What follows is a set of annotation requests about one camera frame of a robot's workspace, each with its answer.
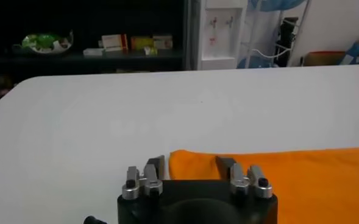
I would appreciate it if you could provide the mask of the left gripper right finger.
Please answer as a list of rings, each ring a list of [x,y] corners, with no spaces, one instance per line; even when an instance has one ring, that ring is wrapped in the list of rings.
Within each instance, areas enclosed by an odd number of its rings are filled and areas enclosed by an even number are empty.
[[[252,194],[262,199],[269,199],[273,196],[272,185],[260,166],[250,165],[245,175],[241,164],[233,158],[216,156],[215,161],[221,178],[230,183],[232,194]]]

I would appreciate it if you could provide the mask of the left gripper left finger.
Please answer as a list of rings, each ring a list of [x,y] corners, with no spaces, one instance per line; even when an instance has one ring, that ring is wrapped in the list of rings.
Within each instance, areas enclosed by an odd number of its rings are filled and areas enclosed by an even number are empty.
[[[159,197],[163,193],[165,177],[165,156],[149,158],[142,174],[136,166],[128,167],[126,182],[122,186],[122,198],[136,200],[140,196]]]

